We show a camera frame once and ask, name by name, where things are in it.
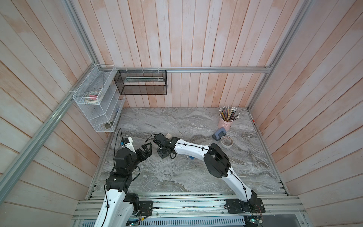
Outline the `pink pencil cup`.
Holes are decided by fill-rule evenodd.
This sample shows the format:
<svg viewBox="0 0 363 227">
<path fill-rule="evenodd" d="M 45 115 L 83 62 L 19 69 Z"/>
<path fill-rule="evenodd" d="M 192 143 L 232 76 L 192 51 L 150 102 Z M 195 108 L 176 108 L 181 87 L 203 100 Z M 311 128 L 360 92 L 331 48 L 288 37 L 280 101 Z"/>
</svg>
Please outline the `pink pencil cup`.
<svg viewBox="0 0 363 227">
<path fill-rule="evenodd" d="M 220 118 L 218 128 L 224 128 L 226 131 L 229 131 L 232 123 L 233 121 L 225 121 L 223 118 Z"/>
</svg>

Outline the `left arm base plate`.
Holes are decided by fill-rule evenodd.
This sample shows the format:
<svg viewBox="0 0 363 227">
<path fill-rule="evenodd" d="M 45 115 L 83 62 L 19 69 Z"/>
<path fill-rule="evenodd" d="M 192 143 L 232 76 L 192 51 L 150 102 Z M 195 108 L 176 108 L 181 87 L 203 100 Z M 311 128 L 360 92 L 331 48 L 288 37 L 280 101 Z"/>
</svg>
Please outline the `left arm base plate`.
<svg viewBox="0 0 363 227">
<path fill-rule="evenodd" d="M 131 206 L 132 216 L 148 217 L 153 212 L 153 201 L 123 201 L 124 205 Z"/>
</svg>

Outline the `blue grey tape dispenser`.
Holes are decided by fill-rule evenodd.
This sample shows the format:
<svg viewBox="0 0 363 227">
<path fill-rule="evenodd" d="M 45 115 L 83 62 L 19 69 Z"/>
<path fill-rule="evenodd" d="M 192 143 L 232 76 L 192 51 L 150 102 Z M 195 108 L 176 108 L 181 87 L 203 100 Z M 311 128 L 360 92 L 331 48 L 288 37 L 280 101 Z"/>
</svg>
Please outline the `blue grey tape dispenser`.
<svg viewBox="0 0 363 227">
<path fill-rule="evenodd" d="M 213 135 L 212 135 L 212 138 L 215 140 L 215 141 L 219 141 L 221 140 L 221 138 L 223 136 L 226 135 L 226 130 L 224 127 L 218 129 Z"/>
</svg>

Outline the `bundle of coloured pencils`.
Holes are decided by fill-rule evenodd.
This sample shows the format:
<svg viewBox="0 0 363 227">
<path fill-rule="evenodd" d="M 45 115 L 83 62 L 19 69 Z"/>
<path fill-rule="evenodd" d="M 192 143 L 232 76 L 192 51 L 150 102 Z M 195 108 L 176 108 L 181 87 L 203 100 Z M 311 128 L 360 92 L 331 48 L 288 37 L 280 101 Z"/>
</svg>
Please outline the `bundle of coloured pencils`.
<svg viewBox="0 0 363 227">
<path fill-rule="evenodd" d="M 240 118 L 237 107 L 223 106 L 219 109 L 219 115 L 225 122 L 233 122 Z"/>
</svg>

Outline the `black mesh basket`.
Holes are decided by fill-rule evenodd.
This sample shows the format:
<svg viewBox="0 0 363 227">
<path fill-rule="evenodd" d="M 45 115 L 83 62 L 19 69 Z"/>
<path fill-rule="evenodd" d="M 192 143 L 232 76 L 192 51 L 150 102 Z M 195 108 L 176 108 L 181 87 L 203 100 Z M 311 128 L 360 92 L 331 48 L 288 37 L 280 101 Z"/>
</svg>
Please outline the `black mesh basket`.
<svg viewBox="0 0 363 227">
<path fill-rule="evenodd" d="M 114 83 L 121 95 L 167 95 L 165 70 L 118 70 Z"/>
</svg>

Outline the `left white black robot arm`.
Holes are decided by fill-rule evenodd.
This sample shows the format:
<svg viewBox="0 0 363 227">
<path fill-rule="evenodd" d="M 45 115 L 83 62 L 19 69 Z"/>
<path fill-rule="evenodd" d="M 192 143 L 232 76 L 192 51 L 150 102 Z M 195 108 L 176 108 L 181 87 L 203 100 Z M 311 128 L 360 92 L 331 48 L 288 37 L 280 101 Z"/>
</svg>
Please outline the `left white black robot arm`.
<svg viewBox="0 0 363 227">
<path fill-rule="evenodd" d="M 127 227 L 139 225 L 148 217 L 148 208 L 140 206 L 139 196 L 128 193 L 136 177 L 132 176 L 139 163 L 152 155 L 152 144 L 147 143 L 135 150 L 129 142 L 114 154 L 114 167 L 104 185 L 104 201 L 95 222 L 96 227 Z"/>
</svg>

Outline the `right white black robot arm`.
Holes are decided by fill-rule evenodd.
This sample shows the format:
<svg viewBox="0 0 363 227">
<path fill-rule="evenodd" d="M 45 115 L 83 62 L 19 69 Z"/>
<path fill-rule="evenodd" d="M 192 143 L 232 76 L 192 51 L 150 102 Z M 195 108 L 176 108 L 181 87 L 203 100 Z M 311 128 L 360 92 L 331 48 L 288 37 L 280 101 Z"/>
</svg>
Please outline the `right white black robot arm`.
<svg viewBox="0 0 363 227">
<path fill-rule="evenodd" d="M 186 155 L 204 161 L 209 173 L 222 179 L 236 194 L 237 198 L 250 208 L 258 204 L 257 194 L 250 189 L 235 173 L 227 154 L 216 144 L 198 145 L 186 142 L 180 138 L 166 138 L 159 133 L 154 136 L 153 142 L 158 146 L 161 158 L 175 158 L 177 155 Z"/>
</svg>

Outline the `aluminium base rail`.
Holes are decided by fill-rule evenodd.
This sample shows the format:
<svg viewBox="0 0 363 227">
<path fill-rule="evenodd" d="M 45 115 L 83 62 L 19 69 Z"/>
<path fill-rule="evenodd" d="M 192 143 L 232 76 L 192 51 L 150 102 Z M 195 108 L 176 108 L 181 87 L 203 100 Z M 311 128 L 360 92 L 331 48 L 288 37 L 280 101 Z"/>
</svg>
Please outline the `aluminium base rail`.
<svg viewBox="0 0 363 227">
<path fill-rule="evenodd" d="M 257 212 L 264 209 L 266 215 L 306 214 L 298 196 L 286 194 L 260 194 L 262 202 Z M 235 199 L 234 194 L 218 193 L 140 193 L 140 201 L 152 201 L 151 218 L 171 217 L 212 217 L 228 216 L 224 208 L 227 199 Z M 96 219 L 104 200 L 101 193 L 95 193 L 90 200 L 79 201 L 73 214 L 75 219 Z"/>
</svg>

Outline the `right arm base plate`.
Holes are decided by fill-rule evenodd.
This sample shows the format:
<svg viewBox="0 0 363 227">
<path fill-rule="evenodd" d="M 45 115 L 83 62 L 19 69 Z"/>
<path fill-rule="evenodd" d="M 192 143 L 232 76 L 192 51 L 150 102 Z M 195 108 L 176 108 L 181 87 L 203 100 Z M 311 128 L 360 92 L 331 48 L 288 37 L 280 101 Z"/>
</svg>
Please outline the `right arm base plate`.
<svg viewBox="0 0 363 227">
<path fill-rule="evenodd" d="M 265 207 L 262 199 L 257 198 L 252 202 L 244 202 L 239 199 L 227 199 L 224 208 L 228 210 L 229 214 L 242 214 L 242 213 L 265 213 Z"/>
</svg>

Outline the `white tape roll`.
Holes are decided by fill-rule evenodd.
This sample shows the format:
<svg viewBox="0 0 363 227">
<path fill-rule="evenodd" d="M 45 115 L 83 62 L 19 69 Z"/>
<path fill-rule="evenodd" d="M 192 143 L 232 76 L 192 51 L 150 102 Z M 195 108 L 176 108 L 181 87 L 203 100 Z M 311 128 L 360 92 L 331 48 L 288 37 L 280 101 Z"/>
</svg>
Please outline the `white tape roll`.
<svg viewBox="0 0 363 227">
<path fill-rule="evenodd" d="M 221 142 L 222 146 L 225 148 L 231 148 L 234 145 L 233 139 L 227 135 L 221 137 L 220 142 Z"/>
</svg>

